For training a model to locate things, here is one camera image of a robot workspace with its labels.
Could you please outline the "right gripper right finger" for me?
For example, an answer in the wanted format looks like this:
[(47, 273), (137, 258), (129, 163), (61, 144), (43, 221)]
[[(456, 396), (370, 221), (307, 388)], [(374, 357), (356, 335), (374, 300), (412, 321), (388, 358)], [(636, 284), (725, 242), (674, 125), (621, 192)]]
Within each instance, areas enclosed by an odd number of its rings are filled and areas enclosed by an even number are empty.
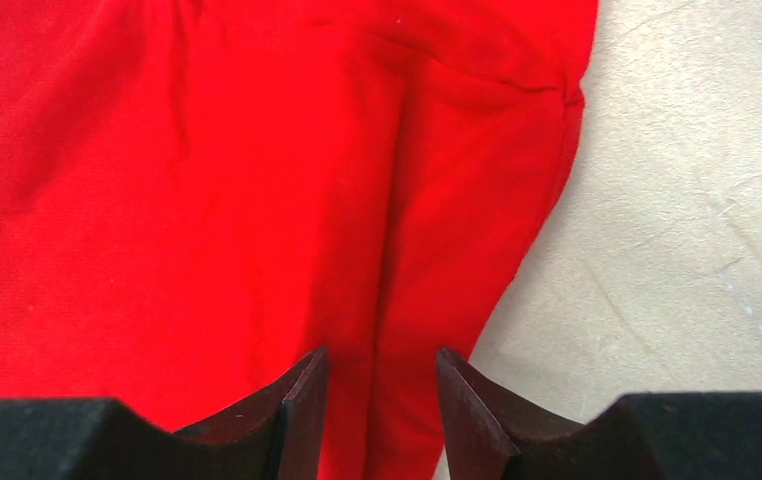
[(586, 424), (436, 357), (454, 479), (762, 479), (762, 392), (635, 393)]

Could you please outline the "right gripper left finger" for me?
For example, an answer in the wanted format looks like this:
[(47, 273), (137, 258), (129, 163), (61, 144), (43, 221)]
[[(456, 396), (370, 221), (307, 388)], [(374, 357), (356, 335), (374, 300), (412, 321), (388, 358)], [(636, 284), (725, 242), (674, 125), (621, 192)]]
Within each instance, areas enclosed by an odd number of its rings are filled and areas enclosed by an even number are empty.
[(0, 479), (314, 479), (328, 376), (319, 348), (176, 432), (110, 398), (0, 399)]

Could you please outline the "red t-shirt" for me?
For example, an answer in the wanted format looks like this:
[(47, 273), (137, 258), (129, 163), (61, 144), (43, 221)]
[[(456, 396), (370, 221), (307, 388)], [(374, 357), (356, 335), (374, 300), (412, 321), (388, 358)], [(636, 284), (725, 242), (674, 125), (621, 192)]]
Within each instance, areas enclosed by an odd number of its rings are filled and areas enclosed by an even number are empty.
[(0, 397), (177, 428), (328, 350), (324, 479), (429, 479), (570, 174), (594, 1), (0, 1)]

